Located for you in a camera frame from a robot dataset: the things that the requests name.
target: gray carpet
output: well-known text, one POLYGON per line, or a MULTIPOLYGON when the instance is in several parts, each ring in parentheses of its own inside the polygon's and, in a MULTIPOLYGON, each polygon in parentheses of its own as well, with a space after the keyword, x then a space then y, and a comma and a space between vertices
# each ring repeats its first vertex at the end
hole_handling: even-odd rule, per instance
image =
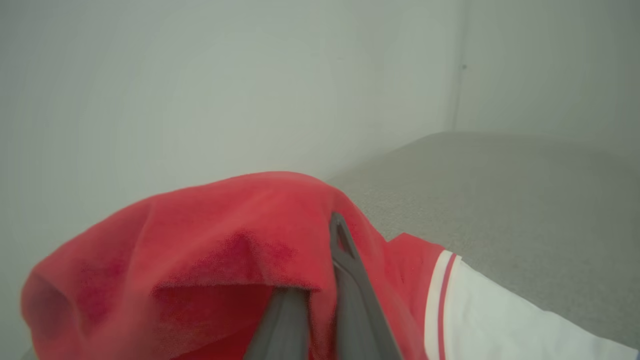
POLYGON ((442 133, 330 183, 386 238, 440 243, 542 309, 640 348, 640 179, 617 158, 555 140, 442 133))

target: gray tongs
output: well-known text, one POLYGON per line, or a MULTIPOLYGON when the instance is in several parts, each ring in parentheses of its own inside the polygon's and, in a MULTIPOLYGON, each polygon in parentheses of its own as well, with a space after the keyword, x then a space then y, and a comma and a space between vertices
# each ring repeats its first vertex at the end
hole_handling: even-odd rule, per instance
MULTIPOLYGON (((329 225, 338 288, 336 345, 339 360, 402 360, 396 340, 353 243, 344 218, 329 225)), ((308 358, 308 291, 276 288, 244 360, 308 358)))

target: red cloth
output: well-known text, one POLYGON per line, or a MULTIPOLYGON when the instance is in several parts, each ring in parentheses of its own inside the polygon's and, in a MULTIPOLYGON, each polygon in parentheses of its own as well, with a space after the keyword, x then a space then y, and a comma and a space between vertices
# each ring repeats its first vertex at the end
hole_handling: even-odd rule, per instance
POLYGON ((22 315, 41 360, 241 359, 274 286, 311 290, 312 358, 335 359, 329 221, 346 219, 406 360, 443 248, 390 242, 339 190, 268 172, 130 205, 34 267, 22 315))

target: wall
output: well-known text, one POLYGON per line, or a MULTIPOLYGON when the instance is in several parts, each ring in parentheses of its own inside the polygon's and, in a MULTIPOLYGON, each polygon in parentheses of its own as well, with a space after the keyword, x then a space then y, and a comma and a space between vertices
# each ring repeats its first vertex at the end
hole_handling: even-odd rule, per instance
POLYGON ((457 129, 587 142, 640 168, 640 3, 470 0, 457 129))
POLYGON ((326 178, 447 129, 455 4, 1 2, 3 358, 28 347, 28 270, 118 208, 247 172, 326 178))

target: white sleeve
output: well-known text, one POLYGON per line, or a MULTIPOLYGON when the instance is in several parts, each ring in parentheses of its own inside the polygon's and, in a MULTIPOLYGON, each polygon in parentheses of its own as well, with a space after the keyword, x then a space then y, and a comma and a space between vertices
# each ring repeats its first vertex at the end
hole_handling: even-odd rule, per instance
POLYGON ((637 350, 539 309, 459 256, 440 257, 425 311, 429 360, 640 360, 637 350))

